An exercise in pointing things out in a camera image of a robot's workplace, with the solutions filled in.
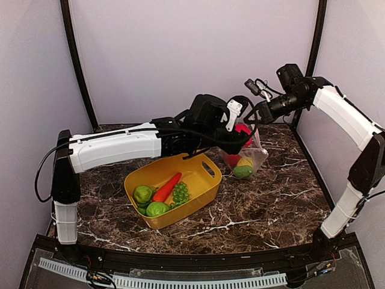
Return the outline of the clear zip top bag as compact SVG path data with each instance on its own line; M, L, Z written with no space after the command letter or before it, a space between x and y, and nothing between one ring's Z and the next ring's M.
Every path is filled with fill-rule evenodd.
M256 130L256 132L253 134L252 138L253 138L252 145L249 148L243 148L240 151L240 153L238 153L238 155L240 155L241 157L250 157L253 159L253 162L254 162L253 174L250 177L256 174L256 172L261 167L262 163L268 158L268 151L264 149L260 143L260 135L258 130ZM228 168L233 172L234 167L230 167L228 164L228 160L227 160L228 155L230 154L227 154L224 151L220 150L221 158L223 159L225 164L228 166Z

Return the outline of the green leafy vegetable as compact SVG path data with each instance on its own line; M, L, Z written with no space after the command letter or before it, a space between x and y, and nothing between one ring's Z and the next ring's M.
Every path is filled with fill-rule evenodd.
M147 215L147 214L146 214L147 206L145 206L145 207L138 207L137 210L138 210L138 212L139 212L140 214L142 214L142 215L144 215L144 216Z

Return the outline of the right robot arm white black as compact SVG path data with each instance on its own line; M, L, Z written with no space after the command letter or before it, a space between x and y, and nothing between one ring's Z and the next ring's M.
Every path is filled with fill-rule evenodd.
M360 151L350 168L344 193L318 230L322 238L307 247L307 256L320 261L330 251L328 240L336 238L358 216L384 177L384 128L325 78L304 76L296 64L286 64L276 74L284 92L275 98L271 96L273 89L261 79L245 82L252 94L264 99L255 108L261 123L269 124L293 111L315 107L345 131Z

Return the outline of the orange carrot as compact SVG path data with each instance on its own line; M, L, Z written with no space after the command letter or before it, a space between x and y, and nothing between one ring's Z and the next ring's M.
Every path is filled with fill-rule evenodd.
M153 202L165 202L175 185L180 181L182 173L175 174L165 185L163 185L152 197Z

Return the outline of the yellow lemon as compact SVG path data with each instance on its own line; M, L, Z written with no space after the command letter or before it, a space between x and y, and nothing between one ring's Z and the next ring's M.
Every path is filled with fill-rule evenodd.
M253 159L250 157L242 157L238 162L237 162L237 167L242 167L242 166L249 166L253 167L254 162Z

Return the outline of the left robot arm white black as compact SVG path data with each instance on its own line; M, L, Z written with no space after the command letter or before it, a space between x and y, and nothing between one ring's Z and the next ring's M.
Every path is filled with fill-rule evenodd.
M251 104L245 96L234 96L226 102L213 95L197 95L191 107L176 117L98 134L61 131L54 149L51 197L62 254L73 263L85 257L84 248L77 243L77 206L81 197L78 174L139 158L179 154L193 158L213 147L228 154L238 153L250 136L236 131L235 122Z

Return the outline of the red tomato front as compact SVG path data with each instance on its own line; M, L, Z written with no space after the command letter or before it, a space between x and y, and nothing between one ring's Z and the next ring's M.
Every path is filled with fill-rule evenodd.
M237 132L241 133L241 134L247 134L248 136L250 136L250 138L247 140L245 145L243 145L243 148L249 148L252 145L252 142L253 142L253 138L251 136L250 128L246 124L244 124L244 123L238 123L235 126L235 130Z

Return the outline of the green grape bunch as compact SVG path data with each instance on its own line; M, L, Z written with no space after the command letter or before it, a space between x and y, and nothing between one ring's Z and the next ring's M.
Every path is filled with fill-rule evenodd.
M173 210L189 200L188 186L184 182L179 182L174 186L172 190L173 202L170 204L170 208Z

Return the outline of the yellow plastic basket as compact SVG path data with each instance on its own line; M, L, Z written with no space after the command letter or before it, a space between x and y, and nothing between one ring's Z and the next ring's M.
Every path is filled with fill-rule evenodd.
M216 198L222 174L205 154L154 161L125 179L134 210L152 229L172 225Z

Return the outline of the green bumpy cucumber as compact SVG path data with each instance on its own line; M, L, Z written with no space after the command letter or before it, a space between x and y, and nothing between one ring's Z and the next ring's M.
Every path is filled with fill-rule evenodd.
M251 166L236 166L233 169L233 175L236 178L244 179L253 174L253 168Z

